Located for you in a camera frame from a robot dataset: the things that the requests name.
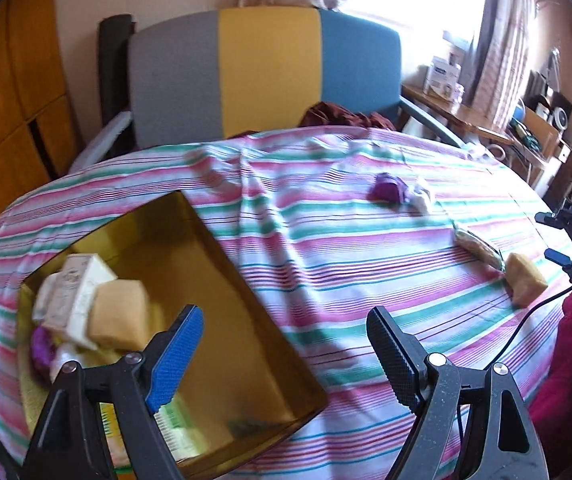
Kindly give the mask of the yellow sponge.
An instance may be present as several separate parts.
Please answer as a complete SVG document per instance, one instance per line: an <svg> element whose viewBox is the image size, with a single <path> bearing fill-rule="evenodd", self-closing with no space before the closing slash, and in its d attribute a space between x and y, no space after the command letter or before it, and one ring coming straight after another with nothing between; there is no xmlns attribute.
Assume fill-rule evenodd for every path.
<svg viewBox="0 0 572 480"><path fill-rule="evenodd" d="M528 308L548 288L548 281L534 263L518 252L508 255L504 276L512 290L513 304L518 308Z"/></svg>

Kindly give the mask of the black rolled mat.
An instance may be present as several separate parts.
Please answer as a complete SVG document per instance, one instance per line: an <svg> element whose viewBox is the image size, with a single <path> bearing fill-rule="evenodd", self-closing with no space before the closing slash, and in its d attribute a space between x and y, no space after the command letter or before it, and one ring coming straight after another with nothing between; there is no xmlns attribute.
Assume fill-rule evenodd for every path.
<svg viewBox="0 0 572 480"><path fill-rule="evenodd" d="M97 77L103 127L129 106L128 47L134 32L131 14L111 15L97 27Z"/></svg>

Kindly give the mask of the white plastic ball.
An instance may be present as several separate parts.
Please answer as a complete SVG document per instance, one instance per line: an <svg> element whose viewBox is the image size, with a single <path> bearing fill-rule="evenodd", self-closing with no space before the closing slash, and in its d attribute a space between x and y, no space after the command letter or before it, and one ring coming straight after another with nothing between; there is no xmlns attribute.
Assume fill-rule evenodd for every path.
<svg viewBox="0 0 572 480"><path fill-rule="evenodd" d="M432 193L423 185L414 185L406 192L408 203L423 216L431 214L434 199Z"/></svg>
<svg viewBox="0 0 572 480"><path fill-rule="evenodd" d="M62 367L70 361L84 364L84 357L79 347L71 342L64 342L55 350L50 365L50 381L54 382Z"/></svg>

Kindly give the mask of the yellow sponge block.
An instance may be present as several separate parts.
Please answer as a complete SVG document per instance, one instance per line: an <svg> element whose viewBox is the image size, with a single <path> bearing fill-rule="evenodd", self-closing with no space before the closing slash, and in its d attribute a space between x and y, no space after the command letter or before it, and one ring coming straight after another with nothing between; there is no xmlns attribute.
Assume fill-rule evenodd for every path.
<svg viewBox="0 0 572 480"><path fill-rule="evenodd" d="M86 334L103 348L142 351L150 339L150 309L143 283L113 280L100 284Z"/></svg>

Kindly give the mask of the wooden wardrobe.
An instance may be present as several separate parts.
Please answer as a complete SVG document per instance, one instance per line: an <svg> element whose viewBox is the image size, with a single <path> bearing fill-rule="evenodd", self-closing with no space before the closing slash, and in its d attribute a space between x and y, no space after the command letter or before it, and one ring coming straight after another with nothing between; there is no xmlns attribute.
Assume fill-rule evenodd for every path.
<svg viewBox="0 0 572 480"><path fill-rule="evenodd" d="M0 214L66 174L81 148L55 0L0 0Z"/></svg>

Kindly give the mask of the large white medicine box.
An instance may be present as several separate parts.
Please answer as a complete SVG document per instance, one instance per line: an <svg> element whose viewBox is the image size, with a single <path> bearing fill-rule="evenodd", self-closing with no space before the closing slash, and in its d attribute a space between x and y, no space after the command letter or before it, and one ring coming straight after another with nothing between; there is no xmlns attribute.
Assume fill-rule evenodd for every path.
<svg viewBox="0 0 572 480"><path fill-rule="evenodd" d="M32 308L32 322L61 340L96 350L97 344L86 333L88 317L97 287L116 278L117 275L96 254L69 255L62 270L50 274L39 287Z"/></svg>

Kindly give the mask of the yellow green biscuit packet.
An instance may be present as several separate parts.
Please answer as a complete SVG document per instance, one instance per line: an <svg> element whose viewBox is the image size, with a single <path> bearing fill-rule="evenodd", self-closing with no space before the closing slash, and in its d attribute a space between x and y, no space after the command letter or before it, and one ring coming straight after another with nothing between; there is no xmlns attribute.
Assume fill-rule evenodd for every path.
<svg viewBox="0 0 572 480"><path fill-rule="evenodd" d="M491 266L493 269L503 272L505 262L502 252L477 234L456 224L453 227L455 243L466 252L470 252L475 258Z"/></svg>

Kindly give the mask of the wooden desk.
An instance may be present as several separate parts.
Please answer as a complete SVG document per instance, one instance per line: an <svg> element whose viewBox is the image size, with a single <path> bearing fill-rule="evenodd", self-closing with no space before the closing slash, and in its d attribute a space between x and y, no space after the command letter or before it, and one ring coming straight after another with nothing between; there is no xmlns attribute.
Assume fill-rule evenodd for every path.
<svg viewBox="0 0 572 480"><path fill-rule="evenodd" d="M511 146L518 153L525 157L525 160L538 169L545 169L548 162L541 156L534 154L522 144L516 136L501 130L490 122L489 119L461 104L453 104L438 96L430 96L416 88L404 84L401 90L402 96L415 104L427 106L432 112L443 117L449 124L449 128L457 133L466 136L478 136L491 143Z"/></svg>

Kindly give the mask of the striped bed sheet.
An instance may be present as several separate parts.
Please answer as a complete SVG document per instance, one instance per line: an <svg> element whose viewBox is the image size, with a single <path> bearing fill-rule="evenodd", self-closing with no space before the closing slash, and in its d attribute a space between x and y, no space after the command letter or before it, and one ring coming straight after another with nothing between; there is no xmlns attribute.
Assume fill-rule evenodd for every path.
<svg viewBox="0 0 572 480"><path fill-rule="evenodd" d="M376 174L432 193L423 216L370 200ZM536 223L539 196L499 162L401 133L294 129L162 146L49 183L0 215L0 439L24 457L16 318L22 280L73 242L137 206L182 191L274 322L326 389L326 410L235 471L239 479L380 479L412 424L368 343L385 307L428 349L469 367L500 356L525 396L548 371L566 274L545 249L572 254ZM515 307L504 271L455 243L458 224L529 258L548 281Z"/></svg>

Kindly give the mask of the dark red cloth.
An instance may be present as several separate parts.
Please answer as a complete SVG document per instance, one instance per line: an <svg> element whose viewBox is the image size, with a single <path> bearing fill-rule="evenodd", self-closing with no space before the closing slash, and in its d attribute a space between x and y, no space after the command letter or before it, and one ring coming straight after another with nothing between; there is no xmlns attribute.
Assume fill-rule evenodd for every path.
<svg viewBox="0 0 572 480"><path fill-rule="evenodd" d="M394 131L392 121L378 113L352 112L331 102L317 102L309 107L298 124L299 127L350 126Z"/></svg>

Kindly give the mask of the gold tin box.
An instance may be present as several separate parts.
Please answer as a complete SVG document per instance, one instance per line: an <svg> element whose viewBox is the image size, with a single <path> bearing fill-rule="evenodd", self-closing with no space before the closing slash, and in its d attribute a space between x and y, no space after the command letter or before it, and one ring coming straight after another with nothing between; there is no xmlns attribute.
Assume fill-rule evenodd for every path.
<svg viewBox="0 0 572 480"><path fill-rule="evenodd" d="M96 255L142 283L155 328L143 350L67 364L53 387L30 368L31 313L51 275ZM82 237L19 292L25 479L213 479L307 425L327 394L183 194Z"/></svg>

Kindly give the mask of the purple snack packet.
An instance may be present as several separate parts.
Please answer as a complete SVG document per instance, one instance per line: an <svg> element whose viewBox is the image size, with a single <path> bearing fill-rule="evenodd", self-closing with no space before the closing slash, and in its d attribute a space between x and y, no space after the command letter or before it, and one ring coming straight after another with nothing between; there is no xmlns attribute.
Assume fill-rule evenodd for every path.
<svg viewBox="0 0 572 480"><path fill-rule="evenodd" d="M408 185L399 177L382 172L376 174L374 183L368 192L370 200L383 200L388 204L401 205L405 202Z"/></svg>
<svg viewBox="0 0 572 480"><path fill-rule="evenodd" d="M51 365L56 356L56 346L51 333L43 326L36 326L30 339L32 370L42 382L51 381Z"/></svg>

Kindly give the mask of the grey yellow blue chair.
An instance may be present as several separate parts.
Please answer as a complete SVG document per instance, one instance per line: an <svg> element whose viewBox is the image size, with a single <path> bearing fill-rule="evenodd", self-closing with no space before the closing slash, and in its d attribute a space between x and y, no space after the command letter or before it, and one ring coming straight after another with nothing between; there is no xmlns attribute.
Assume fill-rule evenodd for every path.
<svg viewBox="0 0 572 480"><path fill-rule="evenodd" d="M129 40L129 106L70 169L109 157L128 129L140 150L290 129L331 102L392 122L408 115L442 142L451 130L402 96L401 41L393 29L340 12L250 6L172 18Z"/></svg>

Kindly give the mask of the white carton on desk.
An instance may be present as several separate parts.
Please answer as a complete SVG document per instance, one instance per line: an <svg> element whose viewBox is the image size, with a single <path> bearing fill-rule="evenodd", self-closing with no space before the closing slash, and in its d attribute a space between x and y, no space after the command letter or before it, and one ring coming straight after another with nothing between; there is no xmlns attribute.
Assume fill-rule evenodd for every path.
<svg viewBox="0 0 572 480"><path fill-rule="evenodd" d="M434 56L428 66L423 92L454 103L460 96L462 86L458 82L461 66L451 64L444 58Z"/></svg>

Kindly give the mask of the small green white box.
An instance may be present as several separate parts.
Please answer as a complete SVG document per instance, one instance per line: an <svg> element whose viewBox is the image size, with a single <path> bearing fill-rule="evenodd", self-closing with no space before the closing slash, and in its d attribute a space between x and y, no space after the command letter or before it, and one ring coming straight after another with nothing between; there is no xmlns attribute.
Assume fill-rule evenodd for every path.
<svg viewBox="0 0 572 480"><path fill-rule="evenodd" d="M176 462L191 460L207 451L207 443L179 393L155 414L164 442Z"/></svg>

